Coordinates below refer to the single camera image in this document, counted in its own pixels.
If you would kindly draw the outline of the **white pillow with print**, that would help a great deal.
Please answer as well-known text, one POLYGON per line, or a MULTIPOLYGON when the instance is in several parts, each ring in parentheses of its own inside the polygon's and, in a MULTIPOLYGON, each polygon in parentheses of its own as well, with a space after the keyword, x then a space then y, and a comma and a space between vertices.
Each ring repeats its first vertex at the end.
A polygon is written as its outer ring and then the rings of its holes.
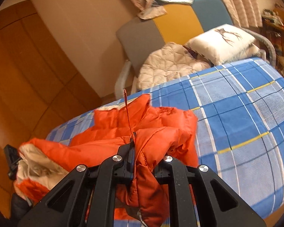
POLYGON ((216 66, 260 55, 254 36, 228 24, 188 40, 185 47, 216 66))

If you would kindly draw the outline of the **blue plaid bed sheet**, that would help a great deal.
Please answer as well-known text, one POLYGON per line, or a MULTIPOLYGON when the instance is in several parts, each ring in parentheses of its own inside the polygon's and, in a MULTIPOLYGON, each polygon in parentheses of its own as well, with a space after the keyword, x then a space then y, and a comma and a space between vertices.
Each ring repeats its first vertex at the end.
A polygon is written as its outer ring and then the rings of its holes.
POLYGON ((260 58, 216 66, 145 90, 154 107, 192 111, 198 161, 260 217, 284 206, 284 78, 260 58))

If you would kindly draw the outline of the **beige quilted blanket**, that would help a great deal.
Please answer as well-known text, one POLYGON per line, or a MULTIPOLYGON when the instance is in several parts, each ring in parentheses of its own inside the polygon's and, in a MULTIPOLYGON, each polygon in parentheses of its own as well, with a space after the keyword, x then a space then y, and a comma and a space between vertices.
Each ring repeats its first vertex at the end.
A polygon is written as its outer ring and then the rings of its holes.
POLYGON ((145 90, 210 67, 207 61, 192 56, 184 46, 173 42, 167 43, 161 49, 152 52, 142 64, 136 88, 145 90))

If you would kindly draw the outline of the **wooden desk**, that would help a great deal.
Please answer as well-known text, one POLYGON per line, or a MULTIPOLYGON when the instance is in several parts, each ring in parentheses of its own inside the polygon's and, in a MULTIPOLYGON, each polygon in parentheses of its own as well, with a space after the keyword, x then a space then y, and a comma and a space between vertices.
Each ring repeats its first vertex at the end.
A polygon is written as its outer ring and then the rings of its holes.
MULTIPOLYGON (((275 6, 272 11, 279 15, 284 24, 284 8, 275 6)), ((272 44, 274 45, 277 54, 279 56, 284 56, 284 26, 273 24, 263 18, 262 22, 264 33, 272 40, 272 44)))

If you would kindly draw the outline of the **beige striped curtain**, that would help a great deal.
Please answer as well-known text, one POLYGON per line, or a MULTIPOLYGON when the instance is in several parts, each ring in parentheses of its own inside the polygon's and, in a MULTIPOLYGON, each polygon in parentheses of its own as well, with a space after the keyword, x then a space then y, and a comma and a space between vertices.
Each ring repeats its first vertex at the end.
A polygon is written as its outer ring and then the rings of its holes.
POLYGON ((262 17, 257 0, 222 0, 235 26, 262 27, 262 17))

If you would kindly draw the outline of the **grey yellow blue headboard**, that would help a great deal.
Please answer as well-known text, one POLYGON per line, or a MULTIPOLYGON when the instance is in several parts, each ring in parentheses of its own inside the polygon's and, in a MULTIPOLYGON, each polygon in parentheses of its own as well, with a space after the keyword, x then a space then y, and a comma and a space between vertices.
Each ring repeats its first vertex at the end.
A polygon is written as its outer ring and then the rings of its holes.
POLYGON ((154 19, 138 17, 116 32, 135 76, 150 53, 166 43, 183 45, 189 39, 223 24, 233 25, 222 0, 193 0, 191 5, 164 5, 166 14, 154 19))

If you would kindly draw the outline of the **clutter on desk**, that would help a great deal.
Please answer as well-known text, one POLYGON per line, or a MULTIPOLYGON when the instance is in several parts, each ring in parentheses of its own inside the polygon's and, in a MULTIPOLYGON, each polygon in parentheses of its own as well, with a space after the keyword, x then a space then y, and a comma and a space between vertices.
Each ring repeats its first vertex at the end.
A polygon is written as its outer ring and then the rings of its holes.
POLYGON ((282 19, 279 17, 279 15, 269 9, 264 9, 262 13, 262 18, 279 26, 284 26, 282 19))

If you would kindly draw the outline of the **grey padded bed rail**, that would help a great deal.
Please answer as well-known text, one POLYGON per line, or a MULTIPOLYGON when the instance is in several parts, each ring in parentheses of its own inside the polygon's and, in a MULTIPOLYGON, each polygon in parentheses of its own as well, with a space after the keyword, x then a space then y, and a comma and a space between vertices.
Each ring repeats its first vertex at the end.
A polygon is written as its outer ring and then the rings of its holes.
POLYGON ((126 81, 131 73, 131 62, 125 61, 114 86, 114 94, 117 100, 123 97, 123 89, 126 87, 126 81))

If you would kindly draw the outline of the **orange puffer jacket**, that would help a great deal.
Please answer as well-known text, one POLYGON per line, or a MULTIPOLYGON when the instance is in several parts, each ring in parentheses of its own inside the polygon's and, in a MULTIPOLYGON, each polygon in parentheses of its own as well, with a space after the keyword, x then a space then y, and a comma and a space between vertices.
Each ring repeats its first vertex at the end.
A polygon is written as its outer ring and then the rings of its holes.
POLYGON ((198 165, 194 145, 197 121, 190 110, 153 107, 148 94, 120 107, 97 109, 94 125, 68 145, 33 138, 20 146, 15 191, 38 202, 77 165, 100 165, 134 139, 134 179, 129 188, 117 187, 120 206, 115 218, 136 218, 146 226, 161 226, 169 216, 169 197, 153 170, 166 155, 188 166, 198 165))

